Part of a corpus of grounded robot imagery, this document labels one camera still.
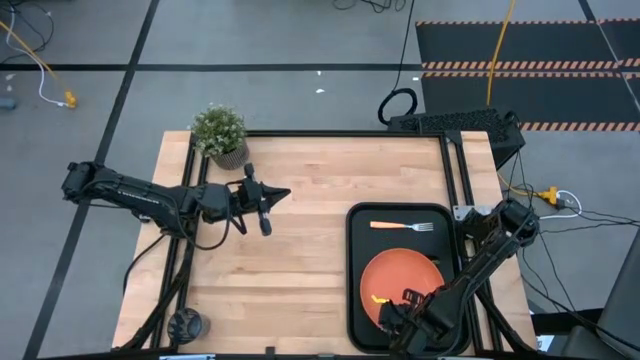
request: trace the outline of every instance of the orange plate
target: orange plate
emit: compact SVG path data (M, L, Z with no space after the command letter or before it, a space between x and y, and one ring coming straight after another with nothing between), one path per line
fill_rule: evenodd
M426 256L404 248L389 249L376 255L364 269L360 300L371 321L378 325L382 304L374 302L371 295L402 304L406 303L402 300L405 289L426 295L442 285L440 271Z

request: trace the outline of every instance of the wooden tabletop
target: wooden tabletop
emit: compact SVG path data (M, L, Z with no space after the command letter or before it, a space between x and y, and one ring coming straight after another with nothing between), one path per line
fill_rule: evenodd
M185 131L164 134L154 182L180 184L188 138ZM497 204L502 195L487 135L463 133L463 141L476 204ZM292 194L272 210L270 237L261 235L257 216L250 214L245 217L247 235L232 230L220 248L195 252L187 306L209 317L211 331L180 351L264 353L265 347L275 346L280 354L359 354L347 336L345 216L365 201L449 207L438 140L257 137L248 143L258 179L290 188ZM457 194L464 204L455 150L450 150ZM196 159L191 184L198 163ZM242 177L242 170L223 171L212 163L207 180L225 183ZM197 242L213 244L222 230L222 223L201 222ZM142 225L136 254L157 234L155 225ZM125 343L155 306L167 248L168 241L131 272L114 346ZM498 308L535 347L515 256L494 273L491 286ZM478 310L485 348L491 348L486 315L482 306ZM168 344L166 335L163 343Z

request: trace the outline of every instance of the white cable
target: white cable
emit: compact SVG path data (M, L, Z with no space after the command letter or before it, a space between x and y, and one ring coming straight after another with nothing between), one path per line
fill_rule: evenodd
M569 196L571 196L576 203L578 204L578 212L575 214L571 214L571 215L549 215L549 216L542 216L540 218L540 220L546 220L546 219L571 219L574 217L578 217L580 215L582 215L582 204L580 203L580 200L578 199L577 196L573 195L572 192L567 191L567 190L558 190L556 192L556 198L560 198L560 194L567 194Z
M24 51L24 50L22 50L20 48L17 48L15 46L11 45L11 42L10 42L11 41L11 33L13 32L13 26L15 25L15 22L16 22L16 8L11 6L11 24L9 26L9 29L11 29L11 32L7 32L7 38L6 38L5 42L7 43L7 46L9 46L9 48L27 55L28 57L31 58L31 60L33 60L40 67L40 87L38 88L38 95L40 95L40 98L42 98L42 100L44 100L46 102L49 102L51 104L55 104L55 105L60 106L60 107L69 106L66 102L51 100L51 99L47 98L46 96L42 95L42 87L44 86L44 76L45 76L44 67L42 66L40 61L38 61L38 59L36 59L33 56L31 56L31 54L29 54L28 51Z

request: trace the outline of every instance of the silver fork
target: silver fork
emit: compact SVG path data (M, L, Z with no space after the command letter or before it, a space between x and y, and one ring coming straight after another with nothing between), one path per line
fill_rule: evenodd
M372 229L412 229L413 231L433 231L433 223L417 223L417 224L400 224L383 221L371 221L369 223Z

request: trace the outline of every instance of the potted plant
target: potted plant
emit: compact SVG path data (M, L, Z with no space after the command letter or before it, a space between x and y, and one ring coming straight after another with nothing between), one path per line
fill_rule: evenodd
M222 169L234 170L249 159L244 119L227 106L209 106L196 115L191 131L196 148Z

